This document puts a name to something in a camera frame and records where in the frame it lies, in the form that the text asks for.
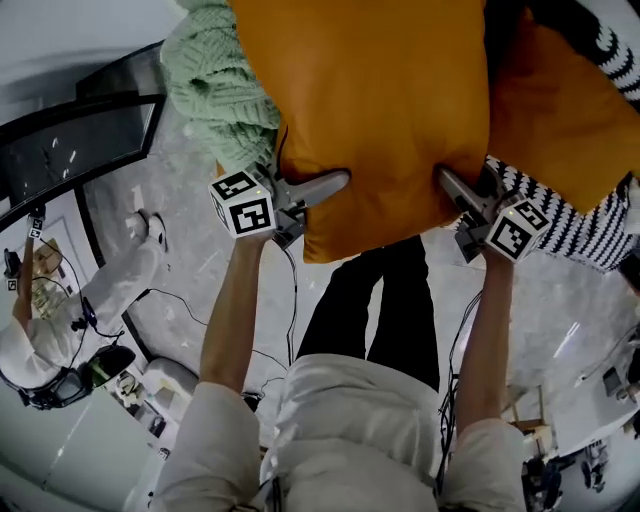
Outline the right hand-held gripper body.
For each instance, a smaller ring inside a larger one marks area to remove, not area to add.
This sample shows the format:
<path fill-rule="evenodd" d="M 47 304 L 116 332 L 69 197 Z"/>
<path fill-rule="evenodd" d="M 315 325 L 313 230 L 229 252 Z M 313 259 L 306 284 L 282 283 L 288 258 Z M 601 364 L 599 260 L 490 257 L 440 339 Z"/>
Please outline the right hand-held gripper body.
<path fill-rule="evenodd" d="M 507 188 L 493 168 L 483 167 L 477 184 L 469 187 L 481 198 L 483 207 L 481 213 L 460 211 L 455 240 L 466 262 L 490 247 L 517 263 L 537 247 L 550 228 L 543 212 L 521 192 Z"/>

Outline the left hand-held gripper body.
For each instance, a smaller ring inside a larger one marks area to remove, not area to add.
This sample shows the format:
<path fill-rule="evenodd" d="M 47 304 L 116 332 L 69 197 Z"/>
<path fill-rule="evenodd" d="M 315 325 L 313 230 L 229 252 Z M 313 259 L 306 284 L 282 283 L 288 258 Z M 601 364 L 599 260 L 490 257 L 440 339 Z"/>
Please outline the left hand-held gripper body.
<path fill-rule="evenodd" d="M 283 180 L 261 164 L 225 173 L 208 187 L 218 219 L 234 239 L 270 232 L 281 249 L 301 238 L 304 207 Z"/>

